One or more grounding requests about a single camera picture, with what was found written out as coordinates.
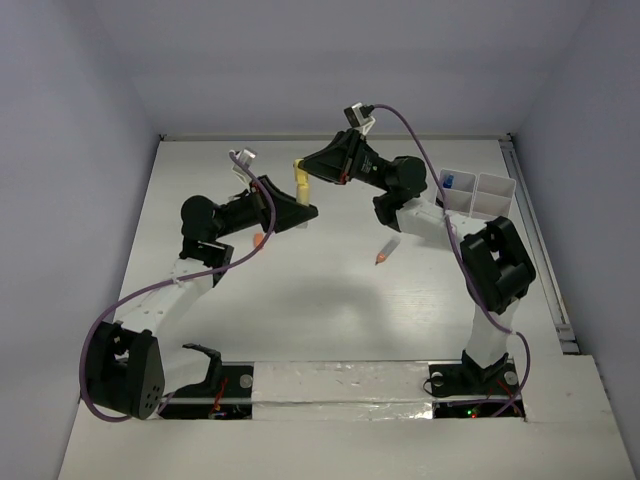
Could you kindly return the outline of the yellow highlighter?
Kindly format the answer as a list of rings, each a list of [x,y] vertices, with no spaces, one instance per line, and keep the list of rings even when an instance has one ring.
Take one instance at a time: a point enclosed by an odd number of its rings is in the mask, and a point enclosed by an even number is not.
[[[296,182],[296,201],[304,206],[310,205],[310,184],[309,175],[301,168],[301,159],[296,159],[293,163],[294,178]]]

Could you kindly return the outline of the fat orange-tipped crayon pencil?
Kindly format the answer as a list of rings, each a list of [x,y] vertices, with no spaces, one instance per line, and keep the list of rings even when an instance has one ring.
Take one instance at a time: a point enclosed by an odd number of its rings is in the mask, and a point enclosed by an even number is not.
[[[375,265],[379,265],[388,260],[389,256],[396,250],[401,243],[401,237],[392,236],[378,251],[375,257]]]

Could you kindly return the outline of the clear spray bottle blue cap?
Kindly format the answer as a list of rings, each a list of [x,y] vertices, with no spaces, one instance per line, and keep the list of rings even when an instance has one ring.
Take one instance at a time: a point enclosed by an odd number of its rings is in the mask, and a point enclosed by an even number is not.
[[[451,173],[446,173],[443,176],[443,187],[446,189],[451,189],[454,183],[454,175]]]

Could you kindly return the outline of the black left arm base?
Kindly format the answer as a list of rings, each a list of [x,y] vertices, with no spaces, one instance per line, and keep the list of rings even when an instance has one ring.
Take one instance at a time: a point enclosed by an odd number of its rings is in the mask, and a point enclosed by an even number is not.
[[[157,415],[168,420],[251,420],[255,364],[226,363],[219,351],[200,344],[186,343],[182,348],[208,358],[206,373],[201,381],[167,394]]]

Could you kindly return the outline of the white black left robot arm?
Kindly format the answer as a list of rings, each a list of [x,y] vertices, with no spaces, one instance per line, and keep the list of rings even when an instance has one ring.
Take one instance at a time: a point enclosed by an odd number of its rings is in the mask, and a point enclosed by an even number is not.
[[[299,174],[295,195],[260,176],[222,205],[192,196],[180,215],[182,249],[170,278],[125,297],[134,307],[113,321],[100,317],[84,343],[81,397],[97,417],[110,409],[113,422],[146,419],[160,405],[165,374],[158,335],[236,266],[234,249],[222,237],[256,225],[266,234],[280,233],[316,218],[318,210],[307,175]]]

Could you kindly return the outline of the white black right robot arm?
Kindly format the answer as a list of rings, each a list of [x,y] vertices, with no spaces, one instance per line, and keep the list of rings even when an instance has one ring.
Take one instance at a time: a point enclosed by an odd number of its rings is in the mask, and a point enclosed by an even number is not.
[[[473,392],[491,386],[508,357],[514,313],[536,278],[515,225],[504,216],[476,220],[425,200],[425,161],[413,156],[386,160],[355,129],[338,132],[328,146],[297,166],[333,184],[359,180],[380,189],[373,205],[382,225],[453,252],[475,303],[460,379]]]

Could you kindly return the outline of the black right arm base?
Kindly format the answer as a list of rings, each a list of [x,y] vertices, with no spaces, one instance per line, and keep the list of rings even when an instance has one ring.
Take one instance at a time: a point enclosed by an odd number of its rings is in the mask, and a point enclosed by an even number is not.
[[[525,419],[525,407],[516,392],[520,387],[511,359],[479,379],[462,362],[429,365],[423,391],[433,399],[435,419],[501,418]]]

